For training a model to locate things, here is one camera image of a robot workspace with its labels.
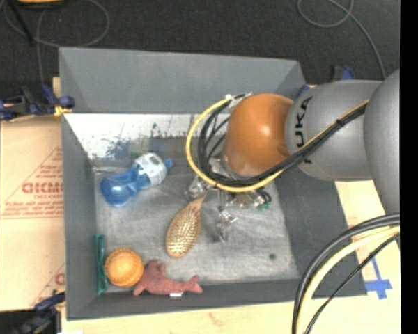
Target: water bottle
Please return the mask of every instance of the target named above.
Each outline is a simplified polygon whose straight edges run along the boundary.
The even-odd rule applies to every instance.
[[[135,159],[126,172],[108,175],[102,179],[100,190],[110,205],[122,207],[138,191],[161,183],[172,165],[171,159],[162,161],[157,154],[148,152]]]

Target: pink toy animal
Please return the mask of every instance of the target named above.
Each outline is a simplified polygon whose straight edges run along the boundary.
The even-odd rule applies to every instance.
[[[135,286],[133,294],[138,296],[145,289],[151,294],[183,293],[185,291],[203,293],[203,290],[197,283],[199,280],[197,275],[187,282],[180,283],[167,278],[164,275],[165,271],[165,263],[159,263],[157,260],[150,261],[146,265],[141,280]]]

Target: dark floor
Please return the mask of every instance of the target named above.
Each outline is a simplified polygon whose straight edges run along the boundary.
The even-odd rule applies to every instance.
[[[297,0],[94,1],[110,21],[99,47],[295,59],[311,84],[329,81],[333,65],[348,65],[358,79],[377,80],[400,67],[401,0],[353,0],[351,16],[328,29],[303,20]],[[350,3],[335,1],[345,8]],[[320,0],[307,0],[302,8],[322,24],[345,15]],[[10,9],[5,10],[18,27]],[[71,0],[44,13],[19,11],[34,36],[55,45],[87,44],[105,32],[105,13],[89,0]],[[56,48],[40,46],[40,65],[43,81],[58,73]],[[40,81],[36,47],[12,29],[0,11],[0,99],[13,96],[24,84],[37,87]],[[0,314],[0,334],[28,317],[29,313]]]

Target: gold hairbrush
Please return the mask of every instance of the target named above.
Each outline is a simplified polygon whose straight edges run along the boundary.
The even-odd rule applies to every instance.
[[[186,255],[198,239],[204,196],[193,200],[173,218],[166,235],[166,250],[172,257]]]

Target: cable bundle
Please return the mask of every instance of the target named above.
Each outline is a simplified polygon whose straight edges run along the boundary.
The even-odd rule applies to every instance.
[[[371,234],[351,242],[342,248],[339,252],[330,256],[332,249],[336,246],[343,244],[345,241],[350,241],[354,236],[365,234],[372,230],[373,232]],[[345,231],[336,239],[332,240],[328,245],[326,245],[311,261],[311,264],[307,267],[301,278],[294,300],[293,325],[291,333],[308,334],[313,328],[314,323],[316,322],[323,309],[339,293],[339,291],[347,283],[349,283],[357,273],[359,273],[359,271],[371,260],[371,258],[376,256],[388,244],[398,239],[399,236],[400,214],[392,214],[379,216],[377,218],[373,218],[360,223],[355,227]],[[304,329],[304,325],[306,325],[304,320],[304,313],[307,308],[307,303],[313,296],[316,288],[319,286],[324,276],[329,271],[331,271],[331,269],[345,256],[362,247],[364,244],[378,239],[383,239],[384,241],[337,287],[337,289],[328,298],[328,300],[326,300],[326,302],[324,302],[324,304],[319,307],[316,314],[312,317],[307,327]]]
[[[234,100],[241,99],[245,97],[245,94],[235,95]],[[217,144],[212,148],[209,155],[207,155],[206,148],[208,146],[209,140],[215,135],[217,131],[226,123],[229,119],[223,121],[218,127],[213,127],[211,134],[206,140],[206,134],[208,133],[209,127],[213,120],[216,120],[216,117],[231,103],[231,99],[221,100],[209,108],[207,108],[194,122],[191,126],[189,133],[187,134],[186,140],[186,157],[189,165],[194,170],[194,172],[205,182],[210,185],[222,189],[224,191],[229,191],[232,193],[242,193],[246,191],[253,191],[265,186],[267,183],[276,179],[284,171],[300,164],[306,159],[311,153],[316,151],[330,136],[335,132],[340,130],[350,121],[354,120],[358,116],[362,115],[365,112],[365,108],[369,100],[365,100],[361,104],[357,105],[355,108],[349,110],[349,112],[342,115],[340,118],[336,119],[324,130],[315,135],[311,140],[309,140],[303,147],[301,147],[296,153],[292,154],[289,158],[285,159],[281,163],[271,167],[269,170],[261,173],[260,175],[250,177],[248,179],[236,180],[225,175],[220,175],[219,173],[214,173],[209,164],[209,159],[212,156],[215,148],[218,147],[219,143],[223,140],[224,136],[217,142]],[[203,121],[205,117],[208,116],[208,119],[205,121],[201,132],[199,134],[198,140],[198,162],[197,166],[192,158],[191,149],[192,149],[192,137],[198,125]]]

